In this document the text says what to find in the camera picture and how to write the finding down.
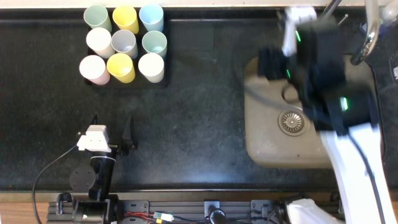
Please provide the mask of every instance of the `wooden surface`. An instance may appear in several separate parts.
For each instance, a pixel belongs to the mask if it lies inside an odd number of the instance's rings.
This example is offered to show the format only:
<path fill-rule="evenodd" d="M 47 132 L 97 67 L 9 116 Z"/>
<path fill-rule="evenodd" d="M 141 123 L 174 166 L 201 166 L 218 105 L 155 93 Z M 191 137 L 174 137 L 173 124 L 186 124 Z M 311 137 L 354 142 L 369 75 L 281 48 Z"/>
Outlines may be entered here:
<path fill-rule="evenodd" d="M 45 223 L 47 216 L 47 209 L 49 204 L 40 202 L 37 204 L 39 217 L 42 223 Z M 393 202 L 394 213 L 398 217 L 398 201 Z M 0 203 L 1 224 L 37 224 L 34 214 L 32 203 Z"/>

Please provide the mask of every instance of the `faucet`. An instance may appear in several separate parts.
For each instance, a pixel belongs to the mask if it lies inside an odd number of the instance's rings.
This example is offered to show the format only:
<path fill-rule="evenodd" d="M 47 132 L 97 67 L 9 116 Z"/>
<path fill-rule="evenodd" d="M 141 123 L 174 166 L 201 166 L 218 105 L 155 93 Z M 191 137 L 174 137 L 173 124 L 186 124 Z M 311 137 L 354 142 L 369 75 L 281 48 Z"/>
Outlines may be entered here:
<path fill-rule="evenodd" d="M 379 37 L 379 4 L 377 0 L 364 0 L 366 8 L 367 31 L 365 42 L 362 47 L 351 57 L 353 65 L 359 65 L 373 50 Z M 321 17 L 328 18 L 337 8 L 341 0 L 332 0 L 323 11 Z"/>

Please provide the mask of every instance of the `black tray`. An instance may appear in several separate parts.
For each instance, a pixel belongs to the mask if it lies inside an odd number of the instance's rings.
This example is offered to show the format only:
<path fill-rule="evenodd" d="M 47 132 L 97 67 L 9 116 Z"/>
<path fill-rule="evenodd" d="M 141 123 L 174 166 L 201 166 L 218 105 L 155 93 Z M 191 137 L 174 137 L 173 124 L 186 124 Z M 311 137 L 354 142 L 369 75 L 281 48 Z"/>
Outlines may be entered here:
<path fill-rule="evenodd" d="M 112 13 L 113 13 L 114 9 L 108 9 L 108 14 L 109 14 L 109 18 L 111 19 L 111 23 L 112 23 L 112 32 L 111 35 L 113 35 L 116 31 L 120 30 L 119 27 L 113 22 L 112 20 Z M 139 23 L 139 32 L 138 34 L 135 34 L 136 36 L 136 42 L 137 42 L 137 47 L 138 47 L 138 56 L 136 59 L 132 60 L 132 64 L 134 66 L 134 71 L 136 72 L 136 77 L 134 78 L 134 80 L 131 83 L 122 83 L 121 81 L 119 81 L 117 78 L 113 77 L 113 75 L 111 75 L 111 79 L 109 80 L 109 82 L 105 85 L 97 85 L 93 82 L 91 82 L 88 79 L 84 79 L 84 82 L 87 85 L 96 87 L 96 88 L 165 88 L 168 84 L 169 84 L 169 65 L 168 65 L 168 61 L 169 61 L 169 51 L 167 51 L 167 55 L 166 55 L 166 59 L 164 59 L 164 77 L 162 79 L 162 81 L 158 82 L 158 83 L 151 83 L 150 81 L 148 81 L 148 79 L 139 71 L 138 69 L 138 61 L 139 59 L 146 54 L 147 52 L 145 51 L 145 49 L 142 47 L 142 38 L 143 36 L 148 32 L 147 29 L 145 28 L 145 26 L 143 25 L 143 23 L 141 22 L 141 20 L 139 19 L 139 11 L 137 11 L 137 19 L 138 19 L 138 23 Z M 163 29 L 163 34 L 166 36 L 167 38 L 167 48 L 169 49 L 169 38 L 168 38 L 168 25 L 167 25 L 167 19 L 165 17 L 164 14 L 164 29 Z M 88 48 L 88 55 L 96 55 L 95 52 L 91 49 Z"/>

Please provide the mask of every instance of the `pink cup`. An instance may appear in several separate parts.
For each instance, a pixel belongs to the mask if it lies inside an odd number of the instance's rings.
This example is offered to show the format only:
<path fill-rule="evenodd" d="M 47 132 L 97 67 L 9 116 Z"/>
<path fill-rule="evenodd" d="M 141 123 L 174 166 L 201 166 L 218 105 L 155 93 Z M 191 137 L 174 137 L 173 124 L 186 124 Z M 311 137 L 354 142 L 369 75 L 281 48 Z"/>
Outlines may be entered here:
<path fill-rule="evenodd" d="M 80 62 L 79 70 L 83 77 L 97 85 L 105 85 L 111 78 L 111 75 L 106 69 L 104 60 L 97 55 L 85 57 Z"/>

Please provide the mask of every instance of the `white cup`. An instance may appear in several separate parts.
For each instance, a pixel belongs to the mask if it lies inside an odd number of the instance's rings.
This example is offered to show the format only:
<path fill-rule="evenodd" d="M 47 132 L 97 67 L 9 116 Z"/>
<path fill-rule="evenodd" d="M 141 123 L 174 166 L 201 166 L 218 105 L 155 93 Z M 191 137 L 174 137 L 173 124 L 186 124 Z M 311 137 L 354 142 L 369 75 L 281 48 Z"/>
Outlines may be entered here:
<path fill-rule="evenodd" d="M 111 41 L 111 33 L 102 27 L 90 30 L 86 37 L 89 48 L 93 49 L 96 54 L 103 58 L 110 58 L 114 55 Z"/>
<path fill-rule="evenodd" d="M 155 53 L 166 58 L 167 38 L 159 31 L 150 31 L 142 38 L 142 46 L 147 53 Z"/>
<path fill-rule="evenodd" d="M 139 11 L 139 18 L 148 31 L 163 31 L 164 13 L 160 5 L 149 4 L 142 7 Z"/>
<path fill-rule="evenodd" d="M 112 24 L 108 15 L 108 10 L 104 6 L 90 6 L 83 15 L 85 22 L 92 28 L 102 27 L 112 32 Z"/>
<path fill-rule="evenodd" d="M 164 77 L 164 61 L 155 53 L 142 56 L 138 62 L 138 69 L 152 83 L 158 83 Z"/>
<path fill-rule="evenodd" d="M 112 36 L 112 47 L 135 59 L 138 56 L 136 36 L 129 30 L 119 30 Z"/>
<path fill-rule="evenodd" d="M 85 57 L 80 62 L 79 71 L 83 77 L 97 85 L 105 85 L 111 78 L 104 60 L 97 55 Z"/>

